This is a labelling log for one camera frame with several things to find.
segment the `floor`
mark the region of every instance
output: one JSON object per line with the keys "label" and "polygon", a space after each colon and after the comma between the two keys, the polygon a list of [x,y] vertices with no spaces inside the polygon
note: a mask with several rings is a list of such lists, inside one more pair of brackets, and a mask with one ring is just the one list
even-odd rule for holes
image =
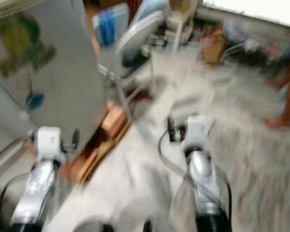
{"label": "floor", "polygon": [[[104,219],[117,231],[139,231],[149,214],[168,218],[177,231],[194,231],[190,191],[158,157],[157,142],[169,113],[182,121],[193,113],[214,119],[207,148],[228,175],[233,231],[290,232],[290,130],[274,131],[262,119],[284,102],[256,71],[211,67],[197,50],[155,52],[158,91],[153,102],[131,108],[134,123],[90,182],[75,188],[45,231],[73,231],[82,221]],[[139,73],[140,80],[149,71]],[[185,167],[178,145],[163,149]]]}

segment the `chair leg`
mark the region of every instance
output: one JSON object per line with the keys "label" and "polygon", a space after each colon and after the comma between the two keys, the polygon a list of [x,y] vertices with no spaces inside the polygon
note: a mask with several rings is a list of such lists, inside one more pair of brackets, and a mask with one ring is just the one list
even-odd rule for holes
{"label": "chair leg", "polygon": [[153,56],[152,56],[152,52],[151,52],[150,47],[149,47],[149,52],[150,52],[151,91],[152,91],[152,94],[155,95],[157,93],[157,80],[156,80],[156,76],[154,74],[154,61],[153,61]]}
{"label": "chair leg", "polygon": [[183,26],[184,26],[184,23],[181,22],[177,27],[176,35],[175,35],[175,39],[174,39],[174,44],[172,47],[173,53],[176,53],[178,51],[178,47],[179,47],[181,37],[182,37]]}
{"label": "chair leg", "polygon": [[124,107],[124,109],[126,111],[127,119],[128,119],[128,121],[131,121],[132,115],[131,115],[130,108],[128,106],[128,102],[127,102],[122,84],[118,80],[116,80],[115,82],[116,82],[116,88],[117,88],[117,93],[119,95],[119,99],[121,101],[122,106]]}

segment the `white chair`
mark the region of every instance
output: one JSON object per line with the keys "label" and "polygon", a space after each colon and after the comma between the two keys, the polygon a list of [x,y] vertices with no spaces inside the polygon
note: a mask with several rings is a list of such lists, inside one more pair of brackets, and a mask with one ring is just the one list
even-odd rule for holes
{"label": "white chair", "polygon": [[[149,49],[149,56],[140,55],[131,66],[124,66],[123,61],[126,54],[140,48],[144,45],[152,33],[154,33],[164,20],[163,12],[156,11],[144,17],[138,22],[134,23],[123,34],[115,46],[115,54],[111,59],[111,64],[108,67],[99,65],[99,70],[106,78],[111,78],[115,85],[120,98],[120,101],[126,111],[128,120],[132,119],[132,115],[128,103],[142,90],[148,83],[151,83],[155,89],[155,76],[153,73],[153,63]],[[150,82],[145,82],[138,86],[129,96],[126,96],[125,89],[127,89],[135,80],[136,73],[144,67],[146,63],[150,62]]]}
{"label": "white chair", "polygon": [[181,12],[172,12],[171,16],[168,17],[167,25],[170,29],[176,30],[176,35],[174,43],[172,46],[172,52],[176,53],[178,51],[181,37],[184,29],[184,25],[189,21],[190,26],[193,26],[193,17],[197,9],[198,0],[190,0],[188,10],[183,14]]}
{"label": "white chair", "polygon": [[143,0],[130,25],[155,11],[163,11],[166,15],[171,13],[170,0]]}

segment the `silver metal arm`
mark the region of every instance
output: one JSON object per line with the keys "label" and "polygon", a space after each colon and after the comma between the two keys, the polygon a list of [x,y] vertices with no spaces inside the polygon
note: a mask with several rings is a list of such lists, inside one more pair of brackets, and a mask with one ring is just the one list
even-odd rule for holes
{"label": "silver metal arm", "polygon": [[49,203],[54,196],[57,171],[65,163],[61,148],[61,130],[57,127],[41,127],[35,134],[34,144],[38,161],[32,167],[22,194],[11,219],[11,226],[35,225],[42,229]]}
{"label": "silver metal arm", "polygon": [[[232,197],[225,173],[217,167],[204,151],[205,142],[212,126],[206,116],[190,116],[186,136],[181,142],[185,153],[188,173],[194,183],[196,224],[199,232],[231,232]],[[217,178],[226,181],[229,193],[229,219],[222,210]]]}

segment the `black cable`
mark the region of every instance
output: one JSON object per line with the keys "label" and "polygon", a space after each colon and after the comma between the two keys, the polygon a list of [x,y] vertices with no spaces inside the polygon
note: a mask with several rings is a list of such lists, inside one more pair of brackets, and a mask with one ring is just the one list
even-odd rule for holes
{"label": "black cable", "polygon": [[41,232],[42,229],[43,225],[40,224],[15,223],[6,232]]}
{"label": "black cable", "polygon": [[182,176],[184,180],[187,180],[190,185],[192,185],[193,188],[195,189],[200,189],[201,192],[208,197],[212,202],[215,202],[217,205],[220,205],[220,200],[216,199],[216,197],[211,196],[210,194],[208,194],[210,192],[209,189],[207,189],[206,187],[204,187],[203,185],[196,185],[194,180],[191,178],[191,176],[186,173],[185,171],[181,170],[177,165],[175,165],[172,161],[170,161],[168,158],[166,158],[163,153],[162,153],[162,149],[161,149],[161,143],[162,140],[164,138],[164,136],[167,134],[167,130],[162,134],[162,136],[159,138],[158,141],[158,152],[159,152],[159,156],[161,158],[161,160],[171,169],[173,169],[174,172],[176,172],[178,175]]}
{"label": "black cable", "polygon": [[15,146],[16,144],[18,144],[20,141],[24,141],[28,138],[28,136],[22,136],[20,138],[15,139],[14,141],[12,141],[11,143],[9,143],[4,149],[2,149],[0,151],[0,156],[2,154],[4,154],[8,149],[10,149],[11,147]]}
{"label": "black cable", "polygon": [[231,187],[228,181],[225,181],[228,189],[228,197],[229,197],[229,223],[232,225],[232,192]]}
{"label": "black cable", "polygon": [[232,232],[231,225],[224,212],[219,215],[203,214],[196,217],[199,232]]}
{"label": "black cable", "polygon": [[8,183],[5,184],[3,190],[0,194],[0,228],[3,228],[3,226],[2,226],[2,204],[3,204],[3,198],[4,198],[6,190],[8,189],[10,184],[26,179],[28,175],[29,175],[29,173],[24,173],[24,174],[14,176],[11,180],[8,181]]}
{"label": "black cable", "polygon": [[227,186],[228,200],[229,200],[229,202],[228,202],[228,205],[229,205],[228,206],[228,214],[229,214],[228,217],[229,217],[230,224],[232,224],[232,192],[231,192],[231,186],[230,186],[230,184],[228,182],[228,179],[227,179],[224,171],[217,165],[216,165],[216,171],[217,171],[216,172],[217,176],[220,179],[222,179],[225,182],[226,186]]}

